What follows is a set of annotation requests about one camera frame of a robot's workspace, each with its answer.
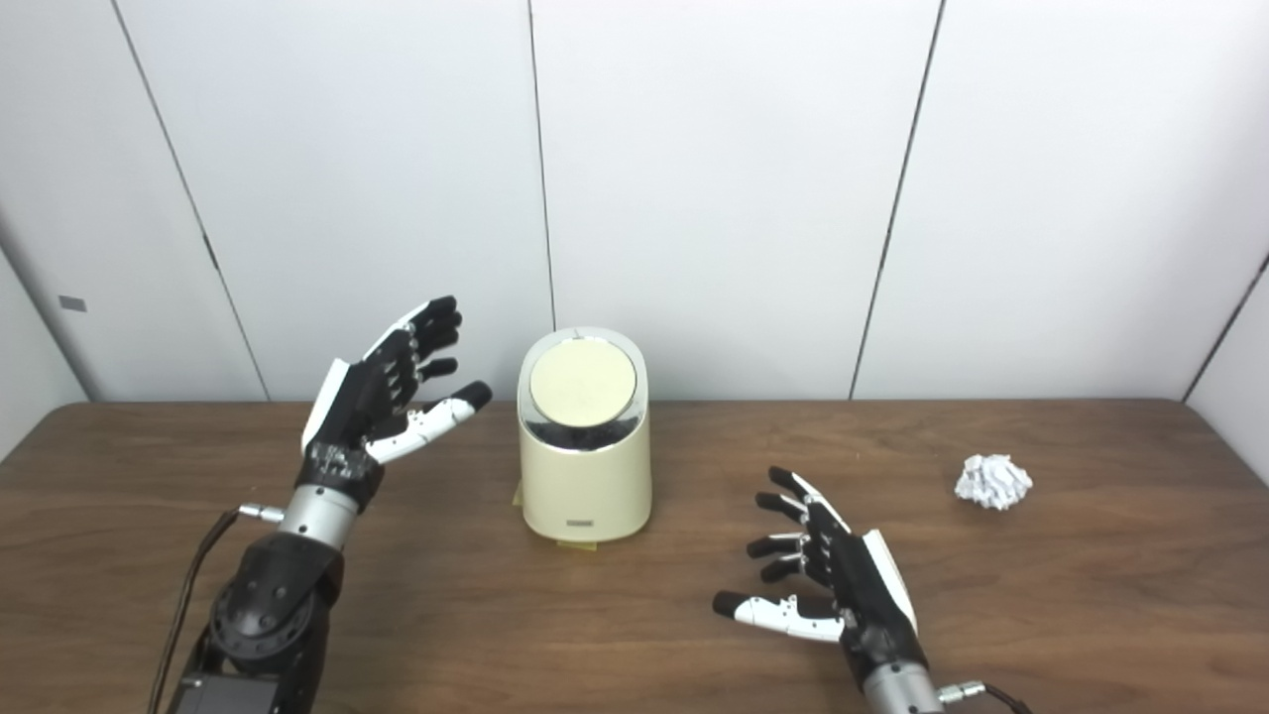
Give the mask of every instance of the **crumpled paper ball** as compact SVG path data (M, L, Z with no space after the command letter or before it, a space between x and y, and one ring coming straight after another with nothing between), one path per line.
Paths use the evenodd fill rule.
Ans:
M1015 467L1008 455L976 454L964 460L964 472L956 483L956 496L983 509L1005 511L1022 501L1032 486L1027 472Z

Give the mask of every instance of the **robotic finger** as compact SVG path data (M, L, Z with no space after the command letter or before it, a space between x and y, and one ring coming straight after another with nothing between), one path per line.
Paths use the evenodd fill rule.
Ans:
M400 434L368 443L365 453L379 464L395 462L411 451L428 446L439 436L463 424L481 407L489 405L492 397L487 384L475 382L442 399L426 412L416 410L407 413L406 426Z
M791 595L784 600L772 600L722 591L714 596L713 610L737 623L816 642L835 643L846 626L831 597L798 599Z

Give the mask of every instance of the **robotic hand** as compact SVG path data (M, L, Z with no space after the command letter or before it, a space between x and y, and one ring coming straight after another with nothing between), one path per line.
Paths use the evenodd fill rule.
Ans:
M433 299L393 322L360 363L331 365L303 431L291 503L286 510L247 503L237 511L278 530L247 548L216 599L170 713L311 710L343 581L344 543L378 491L383 465L426 446L491 398L489 387L475 382L431 410L407 408L423 383L458 369L454 360L430 356L458 340L461 322L453 297ZM161 696L162 673L151 708Z
M789 637L838 642L855 684L876 714L930 714L983 691L1029 713L990 685L966 682L935 690L916 639L916 615L895 559L879 531L854 535L824 496L802 477L772 467L772 483L789 491L759 493L758 507L784 514L805 530L750 543L750 558L779 558L763 568L763 582L803 574L831 597L772 600L720 592L714 613Z

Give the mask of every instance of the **black robotic finger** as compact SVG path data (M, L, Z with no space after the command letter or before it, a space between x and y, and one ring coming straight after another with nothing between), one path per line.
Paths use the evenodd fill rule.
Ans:
M426 363L428 356L438 349L444 349L458 341L458 330L450 327L437 336L431 337L429 341L420 341L418 351L415 353L415 364L421 365Z
M783 555L777 561L772 561L761 571L758 572L758 577L763 580L764 583L774 583L783 581L789 576L796 576L802 572L802 557Z
M745 547L750 558L766 558L777 553L801 553L806 534L775 534L763 536Z
M772 467L766 471L766 477L772 479L772 483L783 488L792 491L797 496L798 501L807 497L807 491L803 488L803 482L793 472L788 469L782 469L779 467Z
M453 294L438 297L424 304L423 309L419 309L412 317L410 317L410 322L414 325L414 331L418 332L426 327L430 322L453 313L457 308L458 301L454 299Z
M756 503L763 511L784 514L799 525L806 524L806 506L802 506L784 495L759 492L758 496L754 497L754 503Z
M437 340L438 336L445 334L447 331L456 330L463 323L462 312L450 312L438 317L424 326L415 328L414 339L419 342L419 347L424 349Z
M419 368L418 378L419 382L428 382L433 378L443 378L457 372L458 360L454 360L453 356L442 356L440 360L433 360L431 363Z

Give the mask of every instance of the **round beige lid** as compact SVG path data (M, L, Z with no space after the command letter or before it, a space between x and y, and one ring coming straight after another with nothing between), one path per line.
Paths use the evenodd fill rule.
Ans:
M615 344L603 339L567 339L539 356L529 393L542 416L557 425L584 429L607 425L634 397L634 365Z

